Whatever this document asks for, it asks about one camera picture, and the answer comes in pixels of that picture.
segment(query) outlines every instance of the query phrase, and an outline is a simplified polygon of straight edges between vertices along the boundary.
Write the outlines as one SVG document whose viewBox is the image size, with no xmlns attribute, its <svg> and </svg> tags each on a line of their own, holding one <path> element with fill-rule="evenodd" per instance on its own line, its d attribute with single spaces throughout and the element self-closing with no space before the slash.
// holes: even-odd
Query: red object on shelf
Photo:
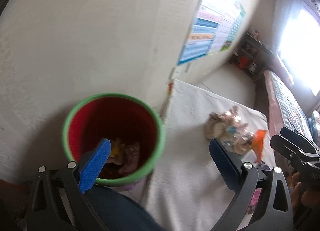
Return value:
<svg viewBox="0 0 320 231">
<path fill-rule="evenodd" d="M 243 70 L 249 64 L 249 59 L 246 56 L 242 56 L 239 59 L 239 63 L 237 64 L 237 68 Z"/>
</svg>

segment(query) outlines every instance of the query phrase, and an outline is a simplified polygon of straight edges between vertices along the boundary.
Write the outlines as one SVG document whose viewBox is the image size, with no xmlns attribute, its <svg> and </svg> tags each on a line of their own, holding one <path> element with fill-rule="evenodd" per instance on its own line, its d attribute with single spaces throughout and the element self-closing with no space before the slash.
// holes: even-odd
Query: floor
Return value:
<svg viewBox="0 0 320 231">
<path fill-rule="evenodd" d="M 193 85 L 253 108 L 255 84 L 250 77 L 232 64 L 225 64 Z M 139 203 L 144 185 L 145 179 L 133 190 L 121 191 L 118 188 L 115 190 Z"/>
</svg>

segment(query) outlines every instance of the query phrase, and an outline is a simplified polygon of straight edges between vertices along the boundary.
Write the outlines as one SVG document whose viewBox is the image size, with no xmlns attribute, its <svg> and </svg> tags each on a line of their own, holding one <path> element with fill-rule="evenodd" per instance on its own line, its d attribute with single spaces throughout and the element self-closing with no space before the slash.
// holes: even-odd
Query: window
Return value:
<svg viewBox="0 0 320 231">
<path fill-rule="evenodd" d="M 320 26 L 302 9 L 297 19 L 289 20 L 283 32 L 279 51 L 291 70 L 314 95 L 320 90 Z"/>
</svg>

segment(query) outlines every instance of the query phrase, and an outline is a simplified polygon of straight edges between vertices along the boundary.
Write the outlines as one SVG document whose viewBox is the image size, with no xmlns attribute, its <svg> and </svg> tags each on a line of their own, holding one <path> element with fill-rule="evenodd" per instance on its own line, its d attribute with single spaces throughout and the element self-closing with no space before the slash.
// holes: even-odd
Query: silver screw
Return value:
<svg viewBox="0 0 320 231">
<path fill-rule="evenodd" d="M 44 172 L 45 171 L 45 166 L 41 166 L 40 168 L 39 168 L 39 172 Z"/>
<path fill-rule="evenodd" d="M 276 173 L 281 173 L 281 169 L 279 167 L 275 167 L 275 172 Z"/>
<path fill-rule="evenodd" d="M 244 163 L 244 167 L 247 169 L 251 169 L 252 168 L 252 164 L 250 162 L 245 162 Z"/>
<path fill-rule="evenodd" d="M 73 169 L 76 166 L 75 162 L 69 162 L 68 163 L 68 168 Z"/>
</svg>

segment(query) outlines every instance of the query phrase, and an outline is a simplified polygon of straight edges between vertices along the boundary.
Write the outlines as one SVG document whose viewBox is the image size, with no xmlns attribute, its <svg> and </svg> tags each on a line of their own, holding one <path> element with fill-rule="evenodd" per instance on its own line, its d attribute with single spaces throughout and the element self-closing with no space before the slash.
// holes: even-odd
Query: finger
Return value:
<svg viewBox="0 0 320 231">
<path fill-rule="evenodd" d="M 296 172 L 295 174 L 293 174 L 293 176 L 291 178 L 293 187 L 295 187 L 296 184 L 298 183 L 299 177 L 300 177 L 300 173 L 299 172 Z"/>
<path fill-rule="evenodd" d="M 293 215 L 295 215 L 297 209 L 299 208 L 301 201 L 300 201 L 300 190 L 299 187 L 300 186 L 300 182 L 298 182 L 298 184 L 295 186 L 295 188 L 293 189 L 293 191 L 291 192 L 291 204 L 292 204 L 292 210 L 293 210 Z"/>
<path fill-rule="evenodd" d="M 301 197 L 301 202 L 308 208 L 315 208 L 320 202 L 320 190 L 307 189 Z"/>
</svg>

